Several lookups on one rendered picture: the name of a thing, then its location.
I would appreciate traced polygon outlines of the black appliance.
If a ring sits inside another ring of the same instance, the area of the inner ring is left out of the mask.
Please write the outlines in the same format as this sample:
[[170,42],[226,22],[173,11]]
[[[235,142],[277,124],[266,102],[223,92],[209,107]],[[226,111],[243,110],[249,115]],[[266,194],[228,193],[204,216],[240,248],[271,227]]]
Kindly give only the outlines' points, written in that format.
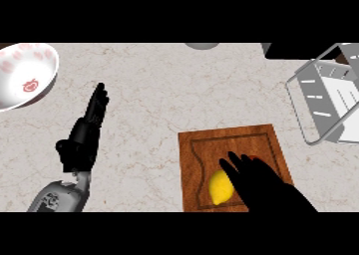
[[269,60],[311,60],[333,46],[333,43],[262,43],[265,58]]

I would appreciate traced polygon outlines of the brown wooden cutting board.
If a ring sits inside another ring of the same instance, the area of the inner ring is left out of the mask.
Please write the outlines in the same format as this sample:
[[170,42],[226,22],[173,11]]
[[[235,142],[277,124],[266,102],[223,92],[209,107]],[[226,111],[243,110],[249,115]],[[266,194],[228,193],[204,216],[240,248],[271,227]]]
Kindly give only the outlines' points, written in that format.
[[274,125],[231,127],[179,133],[179,165],[182,208],[185,212],[247,212],[235,193],[231,200],[214,205],[209,194],[209,181],[220,170],[219,160],[228,153],[247,154],[262,159],[287,183],[291,175],[275,135]]

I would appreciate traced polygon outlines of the yellow lemon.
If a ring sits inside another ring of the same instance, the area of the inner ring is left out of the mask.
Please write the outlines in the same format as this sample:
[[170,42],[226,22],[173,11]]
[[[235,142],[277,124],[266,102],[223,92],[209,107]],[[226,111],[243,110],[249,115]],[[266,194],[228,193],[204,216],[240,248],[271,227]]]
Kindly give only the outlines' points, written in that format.
[[228,202],[234,194],[234,185],[223,170],[217,170],[209,181],[212,203],[220,205]]

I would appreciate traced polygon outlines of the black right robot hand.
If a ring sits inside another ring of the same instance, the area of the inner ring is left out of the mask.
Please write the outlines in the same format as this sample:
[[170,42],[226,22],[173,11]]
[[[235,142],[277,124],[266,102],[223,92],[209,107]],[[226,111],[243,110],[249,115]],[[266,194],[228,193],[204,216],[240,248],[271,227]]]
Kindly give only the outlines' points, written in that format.
[[285,183],[272,167],[246,154],[228,153],[219,160],[250,213],[317,213],[297,188]]

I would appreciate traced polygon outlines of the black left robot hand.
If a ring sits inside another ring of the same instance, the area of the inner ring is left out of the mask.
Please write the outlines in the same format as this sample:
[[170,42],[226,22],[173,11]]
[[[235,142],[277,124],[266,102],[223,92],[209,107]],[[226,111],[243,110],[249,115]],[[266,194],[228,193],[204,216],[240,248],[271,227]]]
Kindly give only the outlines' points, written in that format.
[[108,103],[105,84],[99,83],[90,97],[84,116],[76,121],[70,137],[56,142],[56,151],[65,172],[90,171],[93,168]]

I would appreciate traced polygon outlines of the grey round object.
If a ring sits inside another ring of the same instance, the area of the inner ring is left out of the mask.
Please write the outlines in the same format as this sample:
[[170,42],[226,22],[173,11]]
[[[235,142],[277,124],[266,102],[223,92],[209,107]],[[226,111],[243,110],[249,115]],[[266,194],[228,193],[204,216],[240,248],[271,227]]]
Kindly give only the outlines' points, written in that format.
[[195,50],[210,50],[219,43],[185,43]]

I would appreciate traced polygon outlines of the white bowl with red print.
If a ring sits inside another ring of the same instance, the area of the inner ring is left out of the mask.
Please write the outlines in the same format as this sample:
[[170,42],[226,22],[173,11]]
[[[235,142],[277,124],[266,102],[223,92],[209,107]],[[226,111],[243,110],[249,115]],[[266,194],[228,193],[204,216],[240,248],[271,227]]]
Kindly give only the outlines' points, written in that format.
[[0,49],[0,113],[28,107],[50,93],[59,54],[46,43],[18,43]]

